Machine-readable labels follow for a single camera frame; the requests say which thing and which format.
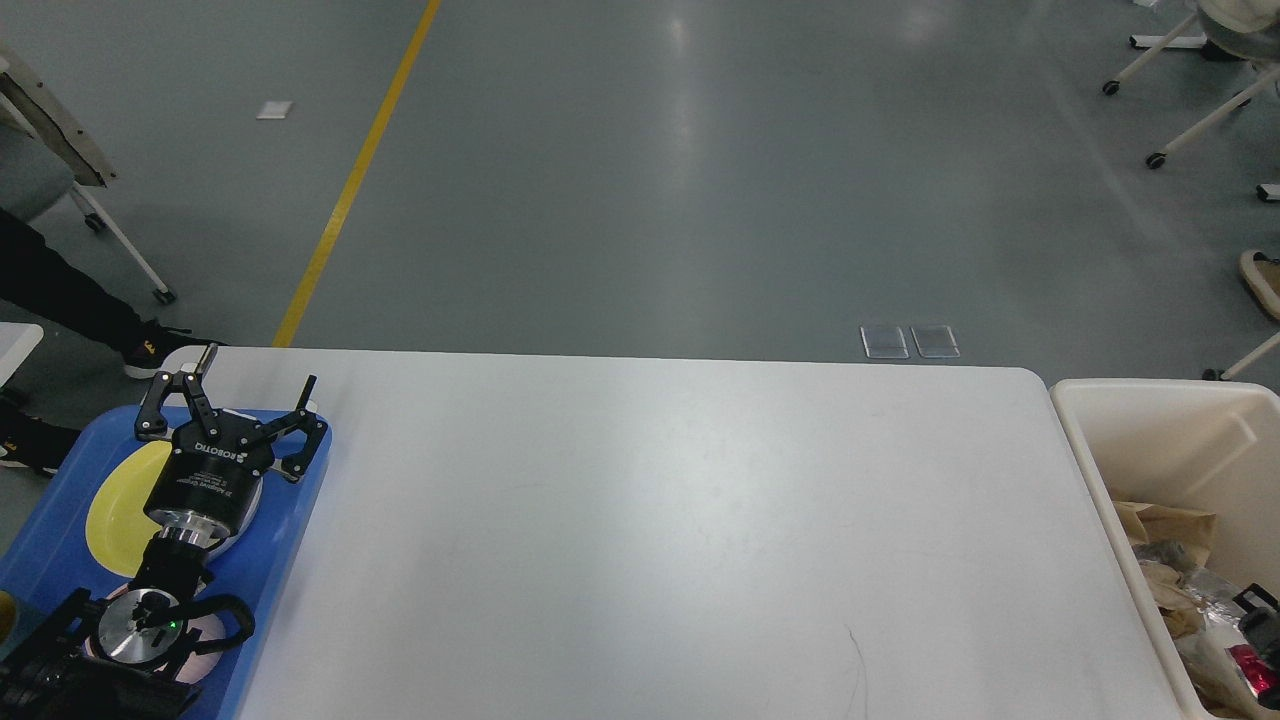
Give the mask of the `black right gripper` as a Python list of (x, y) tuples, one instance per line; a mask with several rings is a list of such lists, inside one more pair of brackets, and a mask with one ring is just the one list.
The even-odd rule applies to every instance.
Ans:
[(1279, 655), (1279, 603), (1262, 585), (1248, 585), (1233, 597), (1242, 611), (1238, 629), (1243, 635), (1254, 635), (1254, 651), (1272, 671), (1280, 670)]

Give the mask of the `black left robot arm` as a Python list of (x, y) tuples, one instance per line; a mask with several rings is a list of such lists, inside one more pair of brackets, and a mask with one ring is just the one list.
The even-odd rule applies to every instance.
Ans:
[(5, 719), (232, 719), (332, 446), (310, 375), (285, 411), (216, 407), (215, 346), (93, 420), (3, 556)]

